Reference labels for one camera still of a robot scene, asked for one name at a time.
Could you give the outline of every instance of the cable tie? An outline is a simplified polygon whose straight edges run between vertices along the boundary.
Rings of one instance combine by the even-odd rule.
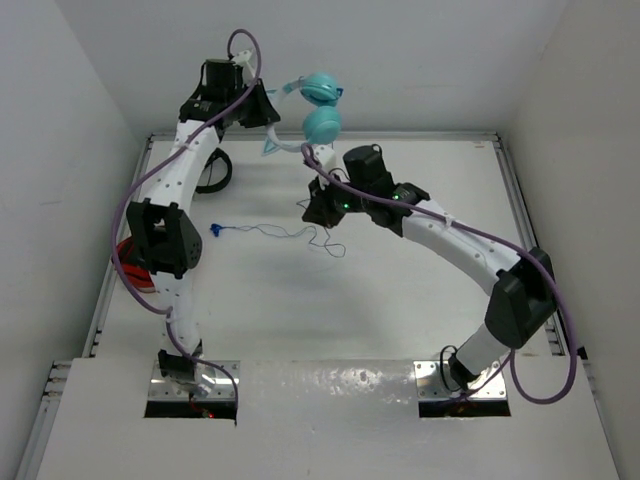
[[[185,150],[188,150],[190,152],[195,152],[196,150],[190,143],[187,143],[187,142],[177,143],[176,147],[184,148]]]
[[[444,213],[444,228],[445,230],[448,228],[451,228],[451,226],[453,225],[453,222],[456,221],[456,217],[454,217],[453,215],[448,214],[447,212]]]

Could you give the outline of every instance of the blue cable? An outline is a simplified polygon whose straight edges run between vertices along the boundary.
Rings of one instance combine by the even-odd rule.
[[[280,233],[268,232],[265,230],[265,228],[273,228]],[[307,232],[313,232],[313,236],[307,242],[308,245],[311,245],[312,247],[322,248],[334,258],[342,258],[347,254],[347,247],[345,247],[343,244],[329,243],[329,241],[331,240],[331,234],[326,228],[324,229],[325,233],[327,234],[326,240],[323,243],[315,243],[314,240],[318,237],[318,229],[313,225],[308,225],[303,229],[297,231],[296,233],[289,233],[284,227],[281,227],[280,225],[273,225],[270,223],[260,223],[258,225],[243,225],[241,227],[237,227],[235,225],[219,225],[217,223],[214,223],[211,225],[210,230],[211,232],[213,232],[214,237],[219,237],[222,230],[238,230],[240,232],[250,232],[251,230],[258,230],[263,235],[275,238],[298,238]],[[332,252],[332,248],[339,248],[340,253]]]

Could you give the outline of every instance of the headphone ear cup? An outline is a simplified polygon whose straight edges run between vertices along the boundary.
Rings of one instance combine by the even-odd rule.
[[[323,106],[309,114],[302,123],[307,142],[312,145],[333,143],[342,129],[342,116],[334,107]]]
[[[335,107],[342,96],[338,82],[325,72],[312,73],[302,80],[300,94],[316,107]]]

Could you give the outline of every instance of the metal base plate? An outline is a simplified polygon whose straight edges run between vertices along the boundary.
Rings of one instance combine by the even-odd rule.
[[[236,385],[240,383],[240,362],[236,360],[216,361],[233,375]],[[163,377],[156,361],[149,384],[147,409],[148,418],[190,418],[205,409],[213,415],[210,418],[235,419],[235,392],[231,379],[217,370],[198,365],[197,383],[183,383],[170,377]]]
[[[445,374],[447,362],[444,362]],[[482,387],[487,379],[500,367],[494,362],[491,368],[484,371],[473,383],[470,390]],[[440,374],[440,362],[423,360],[413,362],[418,390],[418,406],[421,417],[479,417],[509,416],[507,389],[502,373],[498,374],[481,390],[470,395],[466,400],[456,401],[459,391],[451,392],[444,385]]]

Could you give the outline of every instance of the wire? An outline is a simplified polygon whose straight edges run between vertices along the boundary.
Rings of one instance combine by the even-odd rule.
[[[439,220],[441,222],[447,222],[447,219],[443,215],[440,215],[439,213],[436,213],[436,212],[432,212],[430,210],[419,207],[417,205],[410,205],[408,203],[404,203],[396,200],[389,200],[386,198],[377,197],[375,195],[362,192],[349,185],[345,185],[339,179],[336,179],[332,175],[329,175],[327,172],[325,172],[322,169],[322,165],[320,164],[320,162],[318,162],[318,160],[315,159],[313,155],[313,147],[311,147],[311,145],[309,145],[308,143],[305,143],[304,145],[302,145],[302,155],[304,157],[305,165],[315,170],[318,173],[318,175],[322,176],[329,182],[333,183],[337,187],[342,188],[343,190],[353,195],[357,195],[370,202],[380,203],[383,205],[390,205],[393,207],[407,208],[409,210],[413,210],[414,212],[418,212],[423,215],[426,215],[427,217],[435,218],[436,220]],[[511,375],[513,377],[513,383],[518,393],[522,395],[522,397],[525,400],[531,403],[535,403],[537,405],[549,405],[562,400],[571,391],[571,389],[573,388],[573,384],[575,383],[575,380],[576,380],[576,373],[578,369],[578,351],[577,351],[577,341],[576,341],[575,324],[573,321],[573,317],[569,312],[566,301],[562,296],[560,289],[558,288],[555,280],[553,279],[551,274],[547,271],[547,269],[544,267],[544,265],[542,265],[533,255],[531,255],[528,251],[526,251],[521,246],[516,245],[508,240],[500,238],[491,233],[483,232],[482,230],[478,230],[477,228],[470,227],[458,221],[452,222],[451,226],[454,228],[457,228],[458,230],[463,230],[465,232],[471,233],[473,235],[477,235],[489,241],[504,245],[505,247],[510,248],[511,250],[514,250],[520,257],[524,258],[535,267],[535,269],[540,273],[544,281],[549,286],[549,289],[551,290],[554,298],[556,299],[556,303],[558,304],[558,310],[560,310],[560,314],[562,315],[565,321],[565,326],[567,330],[567,344],[569,349],[569,371],[567,373],[567,379],[565,381],[564,386],[557,394],[552,395],[551,397],[548,397],[548,398],[532,397],[531,395],[529,395],[527,392],[524,391],[524,389],[522,388],[522,384],[518,379],[516,369],[515,369],[515,362],[514,362],[515,352],[514,351],[512,351],[509,357],[507,357],[507,360],[505,361],[504,365],[506,365],[506,362],[511,363],[510,369],[511,369]]]
[[[200,408],[199,406],[197,406],[193,400],[193,396],[189,396],[189,407],[191,408],[191,410],[193,410],[196,413],[199,413],[203,417],[207,417],[207,418],[215,417],[215,415],[211,413],[209,410],[207,410],[206,408]]]
[[[333,172],[342,172],[342,174],[344,175],[344,178],[347,179],[347,182],[351,181],[351,179],[349,178],[349,174],[347,174],[347,172],[345,172],[344,169],[340,167],[332,168],[331,170],[329,170],[329,175],[331,175]]]
[[[182,344],[178,341],[176,336],[174,335],[173,328],[171,328],[170,319],[171,319],[171,314],[167,316],[167,322],[166,322],[167,335],[169,337],[169,340],[171,340],[171,343],[173,344],[175,349],[178,350],[178,352],[180,352],[180,355],[182,355],[187,360],[190,360],[192,363],[200,363],[201,365],[206,365],[207,367],[211,367],[214,370],[218,370],[220,373],[226,376],[229,380],[231,380],[231,386],[233,387],[233,393],[234,393],[233,398],[235,399],[235,407],[236,407],[236,414],[237,414],[238,384],[236,383],[236,379],[233,378],[233,375],[231,375],[224,367],[221,367],[220,365],[210,362],[208,360],[203,360],[202,358],[196,357],[194,355],[191,355],[189,352],[187,352],[185,348],[182,346]]]
[[[458,347],[456,347],[455,345],[447,345],[446,347],[444,347],[442,350],[440,350],[440,365],[439,365],[439,371],[440,371],[440,380],[442,380],[442,386],[444,388],[447,389],[447,391],[451,392],[451,393],[455,393],[460,391],[460,387],[458,387],[457,389],[453,390],[450,386],[449,383],[447,382],[447,377],[444,374],[444,352],[446,352],[449,348],[451,348],[453,350],[454,355],[456,353],[458,353]]]
[[[262,53],[260,51],[260,45],[258,44],[258,41],[253,36],[253,34],[251,34],[249,31],[247,31],[247,30],[245,30],[243,28],[240,28],[240,29],[235,30],[231,34],[231,36],[229,37],[229,42],[227,43],[227,51],[228,52],[230,52],[231,45],[233,43],[234,38],[236,36],[238,36],[239,34],[243,34],[243,35],[246,35],[247,37],[249,37],[249,39],[253,43],[253,47],[254,47],[254,49],[256,51],[256,57],[257,57],[256,74],[255,74],[254,78],[251,80],[251,82],[249,83],[249,86],[247,87],[247,89],[244,91],[244,93],[242,95],[240,95],[240,97],[235,102],[233,102],[227,108],[225,108],[220,113],[215,115],[213,118],[207,120],[205,123],[200,125],[200,127],[198,127],[189,136],[189,138],[187,138],[187,140],[185,142],[185,145],[182,145],[180,148],[178,148],[178,150],[176,150],[173,153],[173,155],[171,155],[169,158],[167,158],[164,162],[162,162],[157,167],[149,170],[145,175],[140,177],[138,180],[133,182],[131,187],[129,187],[129,189],[127,190],[125,195],[122,197],[122,200],[118,204],[118,206],[116,208],[116,211],[115,211],[115,214],[113,215],[113,221],[111,222],[111,238],[110,238],[110,240],[111,240],[111,258],[113,259],[113,265],[115,266],[116,271],[118,272],[118,276],[120,277],[120,280],[122,280],[122,283],[124,284],[126,289],[129,291],[131,296],[133,296],[133,298],[140,305],[142,305],[144,308],[146,308],[150,312],[156,313],[158,315],[167,315],[168,313],[170,313],[171,309],[170,308],[167,308],[167,309],[157,308],[157,307],[154,307],[153,305],[151,305],[150,303],[148,303],[144,298],[142,298],[142,296],[137,292],[135,287],[131,284],[131,282],[127,278],[127,276],[126,276],[126,274],[124,272],[124,269],[122,268],[122,263],[120,262],[120,259],[118,258],[118,229],[120,228],[120,223],[122,221],[122,217],[124,216],[124,212],[125,212],[125,210],[127,208],[127,204],[129,202],[129,199],[133,196],[133,194],[136,192],[136,190],[138,190],[138,188],[140,188],[140,186],[144,182],[146,182],[149,178],[153,177],[156,173],[161,171],[167,165],[169,165],[170,163],[172,163],[175,160],[177,160],[178,158],[180,158],[180,156],[187,149],[187,146],[190,145],[191,142],[193,142],[198,137],[198,135],[200,135],[205,129],[207,129],[207,128],[211,127],[212,125],[214,125],[215,123],[217,123],[222,118],[226,117],[233,110],[238,108],[242,104],[242,102],[244,102],[247,99],[247,97],[249,97],[249,95],[251,94],[251,92],[255,88],[256,84],[258,83],[259,77],[260,77],[260,72],[262,71]]]
[[[279,231],[281,233],[269,232],[265,230],[265,228],[273,228],[273,229],[276,229],[276,231]],[[334,258],[343,258],[347,254],[347,247],[345,247],[343,244],[329,243],[329,241],[331,240],[331,235],[329,234],[329,231],[326,229],[325,229],[325,233],[327,234],[327,238],[325,239],[325,241],[323,243],[315,243],[314,240],[318,237],[318,229],[314,225],[308,225],[302,228],[301,230],[297,231],[296,233],[289,233],[284,227],[281,227],[280,225],[273,225],[271,223],[259,223],[258,225],[243,225],[241,227],[236,227],[234,225],[218,225],[217,223],[214,223],[213,225],[211,225],[211,231],[215,236],[218,236],[221,230],[238,230],[240,232],[250,232],[251,230],[258,230],[263,235],[266,235],[268,237],[274,237],[274,238],[298,238],[307,232],[313,232],[313,236],[307,242],[308,245],[311,245],[312,247],[322,248]],[[341,249],[341,253],[336,254],[331,251],[332,248],[336,248],[336,247],[339,247]]]

